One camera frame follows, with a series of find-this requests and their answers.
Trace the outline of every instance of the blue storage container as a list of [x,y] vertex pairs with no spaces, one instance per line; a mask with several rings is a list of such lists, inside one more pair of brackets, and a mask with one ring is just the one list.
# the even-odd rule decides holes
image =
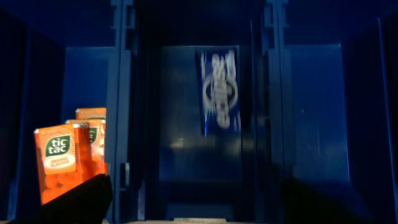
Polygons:
[[[0,0],[0,220],[40,206],[33,130],[106,106],[112,223],[284,223],[289,177],[397,223],[395,6]],[[196,55],[226,49],[241,132],[205,136]]]

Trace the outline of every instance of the eclipse mint pack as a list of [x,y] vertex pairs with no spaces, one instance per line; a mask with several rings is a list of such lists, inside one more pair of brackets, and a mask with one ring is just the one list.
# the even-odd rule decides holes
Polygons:
[[236,51],[199,52],[205,135],[241,132]]

